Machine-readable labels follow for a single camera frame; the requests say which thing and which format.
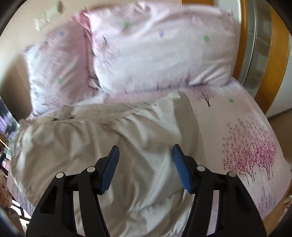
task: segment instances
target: blue gripper pad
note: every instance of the blue gripper pad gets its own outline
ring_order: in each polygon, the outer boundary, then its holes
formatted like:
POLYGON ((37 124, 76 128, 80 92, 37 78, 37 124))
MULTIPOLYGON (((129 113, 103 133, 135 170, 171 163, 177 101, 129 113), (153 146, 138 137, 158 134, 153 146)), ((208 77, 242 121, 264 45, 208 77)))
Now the blue gripper pad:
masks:
POLYGON ((172 159, 176 166, 176 170, 178 171, 178 175, 180 177, 180 181, 182 182, 182 186, 189 193, 192 191, 192 179, 191 174, 189 173, 187 166, 183 161, 183 153, 181 150, 178 150, 176 146, 172 147, 172 159))
POLYGON ((100 191, 102 193, 105 193, 105 191, 107 191, 110 187, 110 183, 114 176, 114 172, 116 170, 119 157, 120 157, 120 149, 116 147, 111 157, 109 158, 109 161, 102 173, 102 180, 101 180, 101 186, 100 186, 100 191))

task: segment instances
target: fitted sheet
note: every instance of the fitted sheet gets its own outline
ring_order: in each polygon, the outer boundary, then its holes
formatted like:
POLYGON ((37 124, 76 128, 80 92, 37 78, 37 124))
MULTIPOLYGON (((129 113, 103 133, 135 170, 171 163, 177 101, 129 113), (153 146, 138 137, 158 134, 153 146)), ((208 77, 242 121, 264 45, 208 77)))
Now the fitted sheet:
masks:
MULTIPOLYGON (((116 95, 101 93, 79 105, 151 102, 176 90, 169 88, 116 95)), ((212 172, 225 174, 234 170, 264 219, 281 200, 291 181, 289 166, 265 115, 245 89, 232 78, 221 88, 196 86, 179 90, 188 96, 199 125, 200 149, 196 150, 196 162, 212 172)), ((87 109, 86 106, 76 107, 73 113, 82 114, 83 109, 87 109)), ((58 112, 49 112, 44 116, 57 117, 58 112)), ((14 195, 17 189, 13 187, 11 176, 8 180, 8 188, 14 195)), ((20 202, 28 203, 22 195, 19 198, 20 202)), ((217 201, 215 194, 209 233, 215 230, 217 201)))

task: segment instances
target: light switch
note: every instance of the light switch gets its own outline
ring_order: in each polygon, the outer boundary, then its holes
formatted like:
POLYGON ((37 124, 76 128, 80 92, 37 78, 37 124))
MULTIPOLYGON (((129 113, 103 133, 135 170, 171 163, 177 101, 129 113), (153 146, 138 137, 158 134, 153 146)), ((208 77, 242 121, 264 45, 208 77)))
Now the light switch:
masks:
POLYGON ((42 14, 41 17, 36 18, 34 21, 37 30, 41 30, 47 24, 45 14, 42 14))
POLYGON ((50 7, 49 9, 45 9, 46 21, 48 23, 52 22, 52 20, 58 18, 60 13, 60 2, 57 5, 50 7))

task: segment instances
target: white pillow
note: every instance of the white pillow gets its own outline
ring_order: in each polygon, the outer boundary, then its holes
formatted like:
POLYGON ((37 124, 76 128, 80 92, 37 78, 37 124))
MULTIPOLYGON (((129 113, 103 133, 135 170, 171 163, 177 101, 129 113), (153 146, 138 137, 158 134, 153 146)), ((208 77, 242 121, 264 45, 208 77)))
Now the white pillow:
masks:
POLYGON ((222 85, 231 74, 234 20, 219 8, 140 2, 84 14, 107 93, 222 85))

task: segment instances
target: beige wall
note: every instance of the beige wall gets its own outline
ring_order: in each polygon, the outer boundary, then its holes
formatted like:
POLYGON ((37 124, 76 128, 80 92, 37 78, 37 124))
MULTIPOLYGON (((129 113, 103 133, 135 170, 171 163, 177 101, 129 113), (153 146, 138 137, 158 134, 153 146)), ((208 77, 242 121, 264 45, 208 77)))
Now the beige wall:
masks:
POLYGON ((27 0, 12 17, 0 36, 0 95, 18 119, 26 118, 31 111, 29 82, 22 52, 30 44, 41 41, 44 35, 69 19, 82 7, 124 4, 133 0, 63 0, 62 15, 44 29, 35 29, 34 18, 55 0, 27 0))

